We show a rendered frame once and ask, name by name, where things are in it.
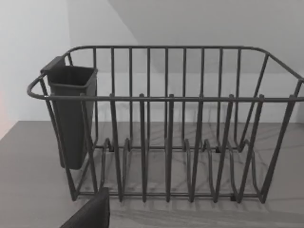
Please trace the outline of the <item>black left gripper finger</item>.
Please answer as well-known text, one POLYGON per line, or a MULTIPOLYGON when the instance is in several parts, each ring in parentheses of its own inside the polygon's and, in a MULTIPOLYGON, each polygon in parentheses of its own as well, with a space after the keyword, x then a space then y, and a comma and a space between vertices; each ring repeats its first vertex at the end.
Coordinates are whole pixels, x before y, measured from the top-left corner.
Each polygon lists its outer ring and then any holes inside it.
POLYGON ((109 228, 109 226, 109 189, 102 187, 96 195, 59 228, 109 228))

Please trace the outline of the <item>dark grey cutlery holder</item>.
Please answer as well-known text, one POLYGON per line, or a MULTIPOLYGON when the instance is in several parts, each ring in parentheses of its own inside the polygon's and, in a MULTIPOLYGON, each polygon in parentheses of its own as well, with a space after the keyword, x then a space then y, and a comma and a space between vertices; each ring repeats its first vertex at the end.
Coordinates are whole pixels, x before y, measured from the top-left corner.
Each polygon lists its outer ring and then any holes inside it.
MULTIPOLYGON (((52 94, 57 96, 94 96, 97 69, 84 66, 67 66, 61 56, 55 57, 41 69, 47 74, 52 94)), ((79 170, 86 156, 83 113, 80 101, 57 101, 62 135, 66 147, 68 167, 79 170)))

